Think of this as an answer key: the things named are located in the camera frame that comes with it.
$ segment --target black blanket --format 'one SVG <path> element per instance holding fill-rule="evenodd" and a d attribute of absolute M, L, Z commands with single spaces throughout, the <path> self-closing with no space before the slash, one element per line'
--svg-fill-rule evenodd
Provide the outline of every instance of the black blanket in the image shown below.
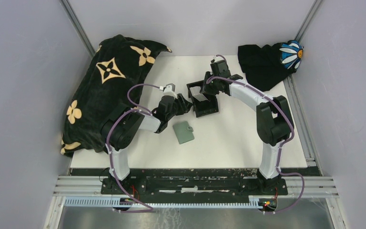
<path fill-rule="evenodd" d="M 238 47 L 238 60 L 247 82 L 265 92 L 297 71 L 303 50 L 294 40 L 263 48 L 248 44 Z"/>
<path fill-rule="evenodd" d="M 102 41 L 67 110 L 61 153 L 78 149 L 101 152 L 103 120 L 119 104 L 129 104 L 127 91 L 143 83 L 160 52 L 172 52 L 165 45 L 117 35 Z M 131 99 L 139 103 L 142 88 Z"/>

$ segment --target gray wall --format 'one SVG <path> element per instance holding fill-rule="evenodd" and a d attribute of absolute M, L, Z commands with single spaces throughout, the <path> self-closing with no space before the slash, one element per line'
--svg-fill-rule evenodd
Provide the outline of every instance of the gray wall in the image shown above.
<path fill-rule="evenodd" d="M 0 229 L 41 228 L 89 57 L 57 0 L 0 1 Z"/>
<path fill-rule="evenodd" d="M 236 55 L 238 45 L 293 39 L 314 0 L 69 1 L 94 49 L 117 34 L 168 45 L 173 56 Z"/>
<path fill-rule="evenodd" d="M 351 228 L 366 228 L 366 1 L 325 1 L 294 75 L 324 172 Z"/>

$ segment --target daisy pattern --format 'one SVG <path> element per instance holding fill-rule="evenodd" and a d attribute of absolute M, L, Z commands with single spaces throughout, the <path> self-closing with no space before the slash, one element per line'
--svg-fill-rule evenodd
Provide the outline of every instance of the daisy pattern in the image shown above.
<path fill-rule="evenodd" d="M 145 63 L 155 63 L 155 58 L 149 56 L 151 54 L 151 50 L 144 47 L 144 49 L 140 49 L 135 46 L 130 46 L 133 50 L 135 50 L 140 56 L 140 60 L 138 61 L 139 66 L 143 66 Z"/>
<path fill-rule="evenodd" d="M 297 41 L 291 41 L 289 44 L 282 44 L 281 51 L 281 63 L 286 69 L 294 67 L 298 69 L 301 63 L 301 58 L 303 54 L 303 47 Z"/>

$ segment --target tan flower pattern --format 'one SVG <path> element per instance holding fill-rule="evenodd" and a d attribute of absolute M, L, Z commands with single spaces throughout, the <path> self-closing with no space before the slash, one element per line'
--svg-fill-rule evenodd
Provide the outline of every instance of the tan flower pattern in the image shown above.
<path fill-rule="evenodd" d="M 144 49 L 140 49 L 135 46 L 130 46 L 133 50 L 135 50 L 140 55 L 140 60 L 138 61 L 139 66 L 143 66 L 145 63 L 155 63 L 155 58 L 149 56 L 151 54 L 151 50 L 144 47 Z"/>
<path fill-rule="evenodd" d="M 96 50 L 96 52 L 95 53 L 97 53 L 98 51 L 100 51 L 100 48 L 101 48 L 102 46 L 101 45 L 99 45 L 99 48 Z"/>
<path fill-rule="evenodd" d="M 76 147 L 80 146 L 81 144 L 79 142 L 74 142 L 72 144 L 65 144 L 64 140 L 61 139 L 61 154 L 65 154 L 65 150 L 72 150 L 75 149 Z"/>
<path fill-rule="evenodd" d="M 102 84 L 111 78 L 125 78 L 124 74 L 117 67 L 114 57 L 109 61 L 98 62 L 96 67 L 99 69 L 100 75 L 102 75 Z"/>
<path fill-rule="evenodd" d="M 78 101 L 74 100 L 67 110 L 68 121 L 71 124 L 75 123 L 75 118 L 80 119 L 82 117 L 82 111 L 79 108 L 76 108 L 77 104 Z"/>

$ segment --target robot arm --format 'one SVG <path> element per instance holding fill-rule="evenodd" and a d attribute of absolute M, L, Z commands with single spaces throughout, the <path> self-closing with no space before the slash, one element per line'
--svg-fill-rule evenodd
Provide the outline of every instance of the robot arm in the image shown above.
<path fill-rule="evenodd" d="M 107 152 L 112 152 L 111 160 L 119 180 L 124 180 L 130 173 L 128 166 L 128 145 L 131 143 L 138 130 L 147 130 L 154 133 L 162 132 L 168 125 L 168 121 L 175 115 L 183 115 L 190 111 L 192 104 L 185 100 L 182 94 L 174 92 L 174 85 L 168 84 L 163 88 L 163 94 L 159 106 L 155 108 L 152 115 L 139 112 L 129 113 L 120 122 L 110 136 L 110 146 Z M 115 121 L 131 108 L 120 104 L 105 119 L 101 127 L 101 135 L 104 139 L 110 132 Z"/>
<path fill-rule="evenodd" d="M 272 97 L 257 89 L 249 90 L 244 86 L 248 84 L 246 80 L 237 74 L 231 75 L 225 60 L 212 62 L 211 69 L 213 74 L 206 73 L 201 93 L 216 95 L 223 92 L 241 100 L 256 112 L 257 133 L 263 141 L 262 163 L 259 172 L 265 180 L 277 177 L 279 175 L 276 170 L 278 149 L 280 143 L 289 138 L 291 130 L 267 98 L 278 104 L 291 124 L 294 125 L 287 99 L 283 96 Z M 207 82 L 213 76 L 219 76 L 229 81 L 215 79 Z"/>

